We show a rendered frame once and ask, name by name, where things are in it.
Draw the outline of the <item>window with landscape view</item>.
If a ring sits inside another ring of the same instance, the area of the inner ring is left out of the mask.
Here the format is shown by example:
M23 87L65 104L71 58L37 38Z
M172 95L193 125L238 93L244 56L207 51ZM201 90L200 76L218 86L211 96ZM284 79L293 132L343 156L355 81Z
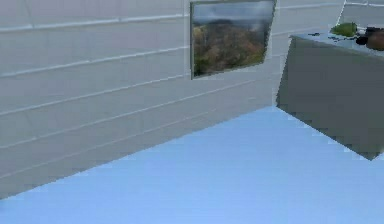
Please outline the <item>window with landscape view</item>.
M266 58L276 0L189 3L193 79L255 66Z

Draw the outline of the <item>grey counter cabinet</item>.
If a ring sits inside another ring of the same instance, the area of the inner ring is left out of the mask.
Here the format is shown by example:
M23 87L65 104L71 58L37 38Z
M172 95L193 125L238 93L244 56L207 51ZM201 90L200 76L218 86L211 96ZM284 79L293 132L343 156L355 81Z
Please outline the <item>grey counter cabinet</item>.
M293 35L276 104L373 160L384 153L384 51L329 33Z

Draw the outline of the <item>green lettuce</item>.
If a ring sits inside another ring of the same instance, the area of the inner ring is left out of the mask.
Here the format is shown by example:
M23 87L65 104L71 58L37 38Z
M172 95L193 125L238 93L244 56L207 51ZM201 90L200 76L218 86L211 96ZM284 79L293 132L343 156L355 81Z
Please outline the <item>green lettuce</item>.
M357 32L357 25L354 22L340 23L332 27L330 32L335 35L353 37Z

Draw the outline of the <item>brown round pot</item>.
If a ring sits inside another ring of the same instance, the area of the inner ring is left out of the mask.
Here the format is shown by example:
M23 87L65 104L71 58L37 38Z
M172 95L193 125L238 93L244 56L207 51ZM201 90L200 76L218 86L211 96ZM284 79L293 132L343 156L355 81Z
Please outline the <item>brown round pot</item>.
M369 49L384 51L384 28L370 27L366 30L366 37Z

